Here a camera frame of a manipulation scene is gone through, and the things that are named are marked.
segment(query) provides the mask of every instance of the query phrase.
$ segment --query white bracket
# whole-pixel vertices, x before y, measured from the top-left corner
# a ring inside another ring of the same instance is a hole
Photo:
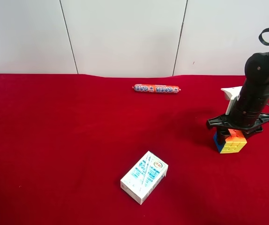
[[[225,115],[229,114],[234,103],[239,99],[239,93],[241,89],[242,89],[242,86],[233,87],[233,88],[221,88],[221,90],[225,92],[225,99],[229,100],[229,104],[228,104]]]

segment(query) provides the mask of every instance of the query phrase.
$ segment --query rubik's cube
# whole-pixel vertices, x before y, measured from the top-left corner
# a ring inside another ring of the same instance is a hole
[[[217,133],[215,133],[214,141],[218,148],[219,153],[235,153],[239,152],[245,144],[247,144],[246,138],[239,130],[228,129],[230,136],[227,137],[222,144],[218,144]]]

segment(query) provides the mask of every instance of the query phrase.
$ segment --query carton logo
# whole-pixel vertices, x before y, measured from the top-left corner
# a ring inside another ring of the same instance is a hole
[[[161,162],[156,161],[156,162],[154,162],[154,166],[156,168],[162,168],[163,167],[163,164]]]

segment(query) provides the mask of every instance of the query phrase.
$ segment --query yellow cube face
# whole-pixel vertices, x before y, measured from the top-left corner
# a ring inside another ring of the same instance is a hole
[[[237,153],[239,152],[247,143],[243,133],[239,130],[229,129],[231,136],[225,139],[225,145],[221,150],[221,154],[224,153]]]

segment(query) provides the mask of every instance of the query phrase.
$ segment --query white carton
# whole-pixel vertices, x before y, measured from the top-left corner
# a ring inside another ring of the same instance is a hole
[[[121,188],[142,205],[167,170],[168,165],[148,151],[121,179]]]

